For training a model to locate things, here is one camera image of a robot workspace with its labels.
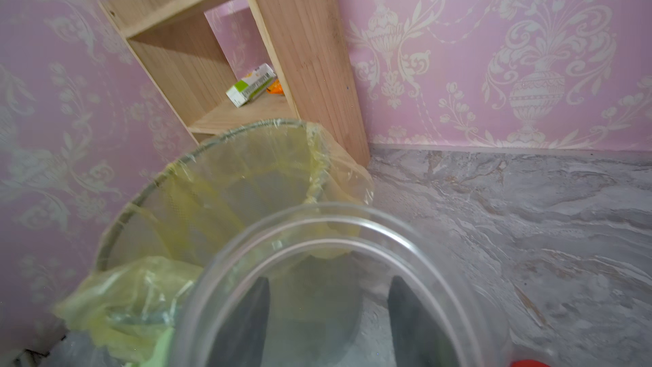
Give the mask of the tall clear jar white lid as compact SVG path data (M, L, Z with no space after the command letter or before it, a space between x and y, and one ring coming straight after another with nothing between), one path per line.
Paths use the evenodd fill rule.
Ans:
M168 365L208 366L217 333L258 278L270 313L261 366L397 366L387 298L394 276L453 344L459 366L507 366L503 311L439 246L366 206L293 207L224 246L183 305Z

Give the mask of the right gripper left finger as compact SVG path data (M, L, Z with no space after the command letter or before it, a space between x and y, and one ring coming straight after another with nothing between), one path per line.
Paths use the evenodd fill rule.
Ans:
M269 281L258 278L218 331L207 365L261 366L269 313Z

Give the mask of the red jar lid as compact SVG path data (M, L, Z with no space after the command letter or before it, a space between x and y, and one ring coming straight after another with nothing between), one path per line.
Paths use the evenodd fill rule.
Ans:
M510 367L550 367L550 366L537 360L516 360L511 363Z

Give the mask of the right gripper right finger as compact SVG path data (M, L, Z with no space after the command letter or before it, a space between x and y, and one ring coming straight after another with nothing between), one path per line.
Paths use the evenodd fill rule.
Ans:
M459 366L447 333L400 276L387 298L397 367Z

